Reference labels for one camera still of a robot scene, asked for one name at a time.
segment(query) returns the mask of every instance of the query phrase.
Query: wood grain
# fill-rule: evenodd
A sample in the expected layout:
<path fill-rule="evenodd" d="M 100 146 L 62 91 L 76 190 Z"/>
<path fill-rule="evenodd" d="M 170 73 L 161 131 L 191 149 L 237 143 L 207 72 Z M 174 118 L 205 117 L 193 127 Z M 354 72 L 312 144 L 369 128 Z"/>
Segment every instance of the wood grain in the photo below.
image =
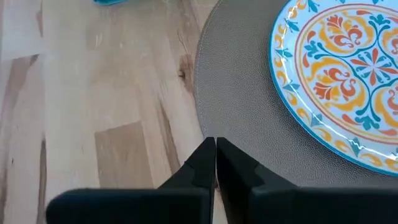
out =
<path fill-rule="evenodd" d="M 141 122 L 95 133 L 95 145 L 101 187 L 154 187 Z"/>
<path fill-rule="evenodd" d="M 0 224 L 43 223 L 66 190 L 158 187 L 179 169 L 203 140 L 193 64 L 215 3 L 4 0 Z"/>

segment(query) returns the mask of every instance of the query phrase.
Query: round gray placemat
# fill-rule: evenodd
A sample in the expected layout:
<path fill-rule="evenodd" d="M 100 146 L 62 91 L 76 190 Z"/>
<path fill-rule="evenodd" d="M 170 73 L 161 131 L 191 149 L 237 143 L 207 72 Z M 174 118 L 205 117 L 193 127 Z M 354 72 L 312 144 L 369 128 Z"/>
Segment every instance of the round gray placemat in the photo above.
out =
<path fill-rule="evenodd" d="M 357 166 L 312 138 L 276 92 L 268 43 L 286 0 L 221 0 L 198 45 L 195 99 L 205 136 L 223 136 L 301 186 L 398 187 L 398 178 Z"/>

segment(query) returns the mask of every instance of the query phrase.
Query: patterned plate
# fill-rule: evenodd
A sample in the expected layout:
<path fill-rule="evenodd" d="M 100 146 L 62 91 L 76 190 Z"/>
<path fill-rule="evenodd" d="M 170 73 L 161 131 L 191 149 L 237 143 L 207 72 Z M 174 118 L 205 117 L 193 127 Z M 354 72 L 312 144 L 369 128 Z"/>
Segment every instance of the patterned plate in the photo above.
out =
<path fill-rule="evenodd" d="M 347 160 L 398 175 L 397 0 L 291 0 L 270 38 L 295 119 Z"/>

